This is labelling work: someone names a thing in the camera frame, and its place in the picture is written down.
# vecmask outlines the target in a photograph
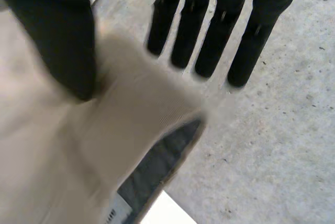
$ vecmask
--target gray concrete floor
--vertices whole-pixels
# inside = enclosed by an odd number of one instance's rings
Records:
[[[251,11],[247,0],[213,78],[198,89],[215,109],[167,192],[198,223],[335,223],[335,0],[294,0],[251,80],[221,88]],[[144,41],[153,0],[98,0],[103,26]],[[195,54],[213,14],[211,0]],[[159,59],[168,65],[179,15]]]

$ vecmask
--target ground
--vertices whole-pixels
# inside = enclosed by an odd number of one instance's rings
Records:
[[[97,17],[145,41],[154,0],[98,0]],[[215,113],[167,188],[199,224],[335,222],[335,0],[294,0],[239,93],[222,84],[248,20],[247,0],[215,75],[176,77]],[[193,60],[215,9],[211,0]],[[179,15],[159,61],[168,66]]]

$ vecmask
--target white fabric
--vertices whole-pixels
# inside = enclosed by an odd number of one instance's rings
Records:
[[[118,33],[98,48],[111,85],[81,105],[56,92],[37,56],[21,55],[20,75],[0,63],[1,224],[97,224],[152,145],[203,115],[141,45]]]

